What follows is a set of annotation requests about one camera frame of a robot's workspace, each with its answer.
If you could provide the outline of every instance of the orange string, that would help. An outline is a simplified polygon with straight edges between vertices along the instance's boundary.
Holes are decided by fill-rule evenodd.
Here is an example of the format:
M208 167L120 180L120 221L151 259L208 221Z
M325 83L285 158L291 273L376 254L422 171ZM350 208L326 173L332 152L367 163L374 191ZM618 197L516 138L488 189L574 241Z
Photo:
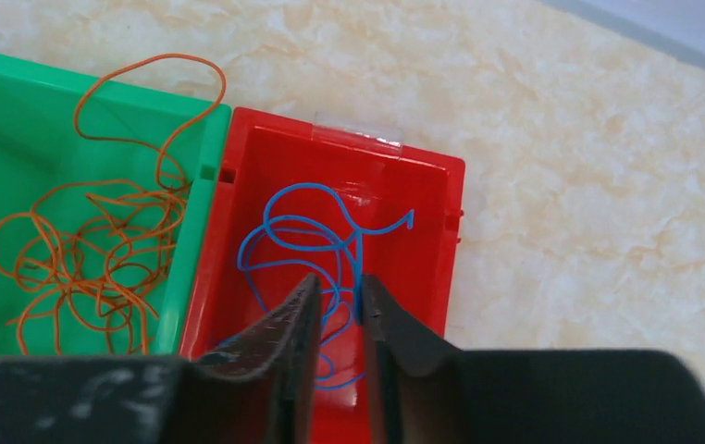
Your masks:
M221 79L221 89L216 100L202 113L187 120L176 128L157 147L148 142L122 137L94 136L83 132L80 128L80 111L89 98L105 82L134 69L151 64L157 60L178 58L199 62L212 68ZM162 54L146 58L141 62L103 76L81 97L73 116L75 131L83 139L99 142L135 143L157 152L155 165L155 182L159 190L148 191L137 183L126 179L98 180L68 183L53 188L37 200L28 211L15 213L0 221L1 229L16 219L27 219L33 224L38 235L26 242L15 258L12 270L5 269L0 263L0 273L12 278L22 290L39 293L17 318L8 322L15 324L18 345L23 354L29 350L23 337L23 328L27 321L46 317L53 318L54 346L56 353L61 354L60 313L66 305L74 318L91 331L105 335L105 343L110 353L116 353L112 335L125 331L128 335L126 354L135 352L148 353L148 315L158 319L154 307L146 301L148 294L167 278L172 264L172 250L176 246L177 229L183 220L186 201L191 183L179 163L167 153L170 144L188 127L208 116L221 103L227 89L227 80L220 67L213 62L194 55ZM165 160L172 164L178 174L163 171ZM108 197L96 192L85 192L85 199L99 212L74 231L59 230L53 223L39 214L39 208L57 193L69 189L84 187L104 188L108 186L126 186L130 192L118 197ZM127 216L115 216L111 208L118 212L129 211ZM161 218L151 227L133 224L133 220L143 211L161 211ZM108 238L117 240L113 248L103 249L88 239L92 234L106 234ZM38 247L46 247L48 257L35 258L32 252ZM103 259L102 272L95 277L86 276L83 265L90 254L96 254ZM143 257L156 256L156 266L144 265ZM121 270L134 269L143 273L143 278L134 285L123 285L116 281L115 274ZM77 306L77 298L89 298L94 302L94 313L81 313ZM53 308L35 313L38 305L55 299ZM141 343L135 341L133 320L140 319L139 337Z

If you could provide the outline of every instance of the blue wire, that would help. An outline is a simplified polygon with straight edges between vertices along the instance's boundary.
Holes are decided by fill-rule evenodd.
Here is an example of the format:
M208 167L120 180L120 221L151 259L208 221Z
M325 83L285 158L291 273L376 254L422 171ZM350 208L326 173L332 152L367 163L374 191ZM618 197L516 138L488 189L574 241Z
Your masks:
M309 217L305 216L297 216L297 215L285 215L285 216L276 216L276 217L271 217L271 211L273 210L274 204L284 197L286 194L293 192L293 191L298 191L298 190L319 190L323 191L329 196L331 196L334 201L336 201L336 204L339 206L339 209L341 210L342 215L344 216L344 219L347 221L347 223L353 228L352 234L345 240L340 238L336 233L333 232L330 228L327 226L323 225L320 222L317 222L316 220L313 220ZM291 222L291 223L299 223L303 225L307 225L312 229L304 229L304 228L274 228L274 224L278 224L281 222ZM382 234L388 234L394 229L406 225L407 229L412 229L413 227L413 222L414 222L414 210L410 210L402 216L401 219L397 220L393 224L389 225L388 227L385 228L378 228L378 229L370 229L370 228L362 228L358 224L355 223L353 218L350 216L350 213L347 211L347 208L344 206L344 202L342 201L341 197L333 191L330 187L327 187L325 185L319 184L319 183L312 183L312 182L305 182L305 183L296 183L294 185L290 185L289 187L285 187L284 189L278 191L276 194L274 194L270 200L266 203L266 207L263 211L263 224L260 225L259 227L253 229L247 236L246 238L243 239L243 242L241 243L241 247L238 250L238 257L236 259L236 265L238 266L238 269L244 273L246 276L246 281L249 284L249 286L252 288L252 293L254 295L254 298L257 300L257 304L260 306L260 308L263 310L264 313L268 313L268 307L266 306L266 302L263 300L262 295L260 294L259 290L257 287L254 285L254 281L252 279L252 272L255 270L261 270L261 269L266 269L266 268L271 268L274 266L283 266L283 265L303 265L307 266L314 271L316 271L317 274L325 278L325 280L328 281L330 288L325 289L322 291L323 294L330 294L331 298L328 301L328 306L323 313L321 319L320 319L320 324L321 324L321 329L323 332L325 332L325 328L327 326L328 320L330 319L331 316L333 316L337 310L339 310L339 307L341 305L344 305L347 308L348 316L347 316L347 321L345 324L333 331L332 333L328 334L325 336L321 341L320 341L320 353L319 353L319 359L324 361L328 365L328 373L323 376L317 376L315 378L315 382L322 382L322 381L327 381L334 377L336 375L336 366L333 364L333 361L326 356L322 352L322 348L331 342L332 340L336 339L341 335L347 328L351 326L353 323L353 319L355 319L356 323L358 325L361 324L362 322L362 313L361 313L361 285L362 285L362 277L364 273L364 235L369 235L369 236L378 236ZM290 243L278 236L279 233L291 233L291 234L303 234L303 235L311 235L311 236L317 236L319 238L322 238L324 241L327 242L327 244L323 245L299 245L295 243ZM278 246L292 250L295 252L302 252L302 253L323 253L323 252L334 252L336 254L336 278L334 279L325 269L320 267L317 264L314 264L309 261L304 261L302 259L286 259L286 260L280 260L280 261L272 261L272 262L265 262L262 264L255 264L251 265L251 259L252 259L252 253L254 251L254 247L256 244L261 241L264 237L270 238L273 242L275 242ZM350 245L354 245L355 247L355 254L350 251ZM349 287L342 287L340 285L341 283L341 278L342 278L342 266L341 266L341 256L344 255L344 258L347 260L347 262L350 264L350 267L352 269L352 275L353 275L353 285L351 288ZM352 294L352 307L350 306L350 303L347 301L344 301L341 298L342 293L351 293ZM230 339L235 338L235 336L224 339L222 343L225 343L229 341ZM315 387L320 390L335 390L335 389L341 389L343 387L347 387L351 384L354 384L361 380L361 378L364 377L364 373L358 374L357 376L353 377L352 379L345 381L343 383L334 385L334 386L320 386L315 384Z

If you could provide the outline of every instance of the red plastic tray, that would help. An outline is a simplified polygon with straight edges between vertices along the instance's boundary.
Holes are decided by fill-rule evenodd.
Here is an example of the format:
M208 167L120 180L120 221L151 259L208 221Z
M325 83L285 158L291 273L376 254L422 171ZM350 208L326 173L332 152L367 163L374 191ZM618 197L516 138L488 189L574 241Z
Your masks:
M263 222L263 209L271 196L298 182L322 183L338 192L352 218L365 228L386 227L414 209L412 229L401 227L365 238L364 271L377 274L404 309L438 334L444 333L462 216L464 161L408 146L401 156L389 154L370 139L333 131L323 132L320 138L314 129L307 122L235 110L180 346L183 356L196 358L262 316L236 266L236 256L246 235ZM352 231L338 206L322 193L296 191L285 196L278 208L309 216L343 239ZM319 258L325 253L308 254L329 272L335 270L332 253ZM253 262L288 257L295 253L263 240L255 248ZM252 276L273 307L309 271L288 265ZM335 316L340 319L332 318L327 327L343 324L346 313L341 308L339 312ZM353 325L323 349L340 373L329 383L363 371L360 335L361 329ZM318 366L318 371L324 370L321 363ZM316 391L312 442L368 442L366 403L365 377L345 388Z

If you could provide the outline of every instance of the marble countertop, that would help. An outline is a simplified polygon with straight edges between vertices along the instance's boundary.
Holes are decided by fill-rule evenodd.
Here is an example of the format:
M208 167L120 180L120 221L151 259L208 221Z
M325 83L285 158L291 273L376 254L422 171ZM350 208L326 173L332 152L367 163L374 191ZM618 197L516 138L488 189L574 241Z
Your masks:
M704 71L534 0L0 1L1 53L102 75L172 51L222 66L231 105L466 160L456 344L665 349L705 386Z

